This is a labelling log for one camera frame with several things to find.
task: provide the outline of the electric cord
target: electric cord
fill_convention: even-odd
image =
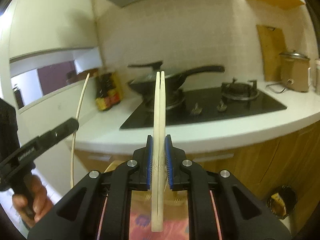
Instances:
[[[84,97],[85,89],[86,89],[87,84],[88,84],[89,77],[90,77],[90,74],[88,73],[87,78],[85,79],[85,82],[84,82],[84,85],[83,85],[83,88],[82,88],[82,92],[81,92],[81,96],[80,96],[80,100],[79,100],[79,104],[78,104],[78,109],[77,109],[77,113],[76,113],[76,120],[77,121],[79,120],[82,100],[83,100],[83,97]],[[75,184],[75,178],[74,178],[75,144],[76,144],[76,131],[72,135],[72,144],[71,144],[71,168],[70,168],[70,176],[71,176],[70,185],[71,185],[71,188],[73,188],[73,186]]]
[[[269,84],[269,85],[266,85],[266,88],[269,88],[272,92],[276,93],[276,94],[281,94],[283,93],[286,89],[287,89],[287,86],[290,84],[293,84],[294,81],[293,79],[288,79],[284,89],[282,89],[281,91],[275,91],[271,86],[274,86],[274,85],[281,85],[282,83],[281,82],[278,82],[278,83],[273,83],[273,84]]]

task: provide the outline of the black frying pan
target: black frying pan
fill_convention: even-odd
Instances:
[[[129,87],[145,96],[153,94],[156,85],[156,71],[161,71],[160,66],[162,61],[146,64],[146,65],[129,65],[128,67],[152,67],[154,72],[145,78],[139,78],[138,80],[131,80],[128,82]],[[166,93],[175,91],[186,81],[186,78],[190,75],[202,73],[202,72],[217,72],[223,73],[225,68],[220,65],[209,65],[197,68],[192,68],[183,72],[170,73],[165,75],[165,89]]]

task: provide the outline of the brand logo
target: brand logo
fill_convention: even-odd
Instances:
[[[31,149],[29,149],[27,152],[23,153],[18,157],[18,161],[21,162],[25,157],[29,156],[31,153],[33,153],[36,150],[36,148],[33,146]]]

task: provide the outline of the human hand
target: human hand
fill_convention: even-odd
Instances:
[[[34,220],[30,219],[23,211],[23,208],[28,205],[27,198],[19,194],[14,194],[12,196],[14,208],[30,228],[33,227],[53,207],[51,200],[47,197],[46,188],[42,185],[41,180],[36,175],[32,175],[31,191],[34,194],[33,210],[36,213]]]

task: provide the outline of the wok handle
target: wok handle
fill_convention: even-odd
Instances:
[[[151,67],[154,71],[160,70],[163,60],[142,65],[128,65],[128,67]]]
[[[220,65],[209,65],[209,66],[202,66],[197,68],[189,69],[182,73],[183,76],[187,77],[193,74],[201,73],[201,72],[220,72],[224,73],[225,68],[224,66]]]

